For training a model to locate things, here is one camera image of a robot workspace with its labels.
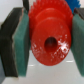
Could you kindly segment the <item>gripper green padded right finger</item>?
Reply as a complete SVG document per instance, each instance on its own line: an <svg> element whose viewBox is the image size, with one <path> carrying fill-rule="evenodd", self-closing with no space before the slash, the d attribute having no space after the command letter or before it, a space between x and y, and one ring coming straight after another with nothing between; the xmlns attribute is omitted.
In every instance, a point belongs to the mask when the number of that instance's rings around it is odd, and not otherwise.
<svg viewBox="0 0 84 84"><path fill-rule="evenodd" d="M75 8L71 50L81 75L84 75L84 8Z"/></svg>

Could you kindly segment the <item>gripper green padded left finger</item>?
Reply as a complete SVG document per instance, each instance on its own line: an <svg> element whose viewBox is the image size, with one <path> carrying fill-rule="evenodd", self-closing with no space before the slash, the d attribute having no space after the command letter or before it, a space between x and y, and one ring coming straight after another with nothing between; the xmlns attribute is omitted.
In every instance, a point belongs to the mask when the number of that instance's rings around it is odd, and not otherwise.
<svg viewBox="0 0 84 84"><path fill-rule="evenodd" d="M25 76L29 58L29 17L14 8L0 27L0 56L7 77Z"/></svg>

